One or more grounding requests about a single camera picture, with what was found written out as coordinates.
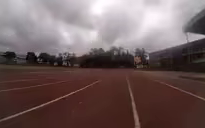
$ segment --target track surface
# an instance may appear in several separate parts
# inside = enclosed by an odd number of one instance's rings
[[[130,69],[0,71],[0,128],[205,128],[205,83]]]

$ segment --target track lane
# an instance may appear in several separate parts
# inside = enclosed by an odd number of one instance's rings
[[[205,83],[195,80],[183,79],[179,77],[165,77],[165,75],[148,75],[143,73],[146,77],[151,78],[151,80],[163,82],[174,87],[180,88],[184,91],[190,92],[194,95],[205,98]]]
[[[142,128],[205,128],[205,102],[143,74],[132,74]]]
[[[2,92],[0,93],[0,118],[45,103],[95,80],[96,78],[91,77],[82,81],[76,80],[39,88]]]
[[[19,118],[0,128],[133,128],[134,120],[125,75],[110,73],[101,82]]]

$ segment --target red running track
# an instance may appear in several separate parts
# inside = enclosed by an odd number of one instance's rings
[[[137,121],[141,128],[205,128],[199,82],[127,69],[76,71],[17,73],[9,80],[37,80],[0,83],[8,90],[0,92],[0,128],[138,128]],[[46,83],[55,84],[37,86]]]

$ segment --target sky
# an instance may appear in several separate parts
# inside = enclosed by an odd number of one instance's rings
[[[0,51],[153,52],[185,43],[183,27],[204,8],[205,0],[0,0]]]

